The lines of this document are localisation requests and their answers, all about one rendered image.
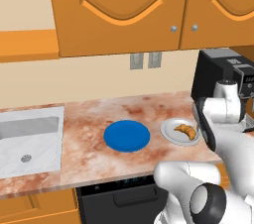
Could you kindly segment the narrow orange wall cupboard door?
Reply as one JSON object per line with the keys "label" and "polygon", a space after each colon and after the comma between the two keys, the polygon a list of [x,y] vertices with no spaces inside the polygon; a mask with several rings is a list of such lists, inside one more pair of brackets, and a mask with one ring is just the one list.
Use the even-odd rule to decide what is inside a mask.
{"label": "narrow orange wall cupboard door", "polygon": [[181,50],[249,45],[254,45],[254,0],[187,0]]}

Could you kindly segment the white marble sink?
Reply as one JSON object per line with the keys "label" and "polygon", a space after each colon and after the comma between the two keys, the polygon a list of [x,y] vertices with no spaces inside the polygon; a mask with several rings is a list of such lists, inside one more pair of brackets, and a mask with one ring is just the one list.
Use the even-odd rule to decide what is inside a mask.
{"label": "white marble sink", "polygon": [[60,170],[64,108],[0,113],[0,178]]}

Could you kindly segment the black coffee machine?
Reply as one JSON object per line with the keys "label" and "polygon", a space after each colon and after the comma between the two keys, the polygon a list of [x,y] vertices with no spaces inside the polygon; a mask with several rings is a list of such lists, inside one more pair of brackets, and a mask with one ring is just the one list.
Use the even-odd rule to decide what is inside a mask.
{"label": "black coffee machine", "polygon": [[195,68],[191,98],[212,97],[215,83],[222,79],[237,82],[240,99],[254,98],[254,62],[231,49],[200,50]]}

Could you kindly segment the golden brown croissant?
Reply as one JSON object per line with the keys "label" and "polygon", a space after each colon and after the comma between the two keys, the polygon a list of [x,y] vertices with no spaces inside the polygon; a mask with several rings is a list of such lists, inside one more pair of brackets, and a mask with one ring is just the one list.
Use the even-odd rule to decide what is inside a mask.
{"label": "golden brown croissant", "polygon": [[192,141],[192,140],[195,138],[195,136],[196,136],[196,131],[195,131],[195,129],[194,129],[192,126],[186,125],[186,124],[181,124],[181,125],[177,126],[177,127],[175,128],[175,131],[178,131],[178,132],[181,132],[181,133],[186,134],[186,135],[189,137],[189,139],[190,139],[191,141]]}

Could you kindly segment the grey wall socket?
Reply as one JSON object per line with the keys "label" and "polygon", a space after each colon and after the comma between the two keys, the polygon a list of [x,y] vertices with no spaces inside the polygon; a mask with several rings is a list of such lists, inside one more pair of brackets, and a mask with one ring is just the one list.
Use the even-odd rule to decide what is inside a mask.
{"label": "grey wall socket", "polygon": [[130,68],[131,69],[142,69],[144,62],[144,54],[130,54]]}
{"label": "grey wall socket", "polygon": [[149,53],[148,68],[159,68],[162,62],[161,52]]}

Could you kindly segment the orange wooden ledge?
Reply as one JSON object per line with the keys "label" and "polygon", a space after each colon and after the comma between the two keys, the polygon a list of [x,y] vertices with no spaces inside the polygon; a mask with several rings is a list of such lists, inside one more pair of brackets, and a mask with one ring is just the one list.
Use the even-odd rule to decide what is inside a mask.
{"label": "orange wooden ledge", "polygon": [[55,30],[0,32],[0,62],[58,59]]}

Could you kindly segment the black dishwasher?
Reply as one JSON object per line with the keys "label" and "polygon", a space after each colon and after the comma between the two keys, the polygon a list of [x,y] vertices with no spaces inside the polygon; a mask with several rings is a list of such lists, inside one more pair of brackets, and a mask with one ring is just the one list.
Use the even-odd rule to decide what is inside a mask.
{"label": "black dishwasher", "polygon": [[[122,207],[114,203],[114,193],[143,186],[154,186],[158,199]],[[76,194],[82,224],[154,224],[168,198],[168,193],[155,184],[151,175],[78,187]]]}

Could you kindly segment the small orange base cupboard front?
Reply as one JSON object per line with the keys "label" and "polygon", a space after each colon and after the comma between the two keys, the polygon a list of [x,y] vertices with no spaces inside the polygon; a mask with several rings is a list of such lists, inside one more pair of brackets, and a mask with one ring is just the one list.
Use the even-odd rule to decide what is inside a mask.
{"label": "small orange base cupboard front", "polygon": [[229,180],[229,177],[228,177],[228,174],[227,174],[224,164],[217,163],[216,167],[218,168],[218,170],[220,172],[220,178],[221,178],[220,185],[223,188],[228,189],[230,187],[230,180]]}

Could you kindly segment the wide orange wall cupboard door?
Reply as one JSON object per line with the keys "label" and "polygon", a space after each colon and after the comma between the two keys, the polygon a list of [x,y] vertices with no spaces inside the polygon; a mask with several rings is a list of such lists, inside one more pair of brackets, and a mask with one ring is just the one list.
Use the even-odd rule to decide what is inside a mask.
{"label": "wide orange wall cupboard door", "polygon": [[[172,51],[185,0],[52,0],[62,56]],[[171,26],[177,26],[175,33]]]}

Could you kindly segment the blue round plate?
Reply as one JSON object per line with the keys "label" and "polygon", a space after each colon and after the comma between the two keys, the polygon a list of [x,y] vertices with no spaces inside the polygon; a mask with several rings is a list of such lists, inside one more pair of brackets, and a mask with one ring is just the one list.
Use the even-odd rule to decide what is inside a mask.
{"label": "blue round plate", "polygon": [[150,142],[148,128],[133,120],[120,120],[110,124],[103,133],[105,144],[114,151],[133,153],[142,150]]}

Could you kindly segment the white round plate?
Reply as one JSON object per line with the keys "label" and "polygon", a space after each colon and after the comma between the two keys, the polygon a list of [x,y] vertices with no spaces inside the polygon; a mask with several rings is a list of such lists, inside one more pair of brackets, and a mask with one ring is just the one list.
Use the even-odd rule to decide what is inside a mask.
{"label": "white round plate", "polygon": [[[186,134],[175,131],[175,128],[181,124],[190,125],[195,129],[196,136],[192,141]],[[184,118],[171,118],[165,121],[161,125],[161,134],[169,142],[184,147],[196,145],[200,139],[200,129],[197,126],[197,123],[193,120]]]}

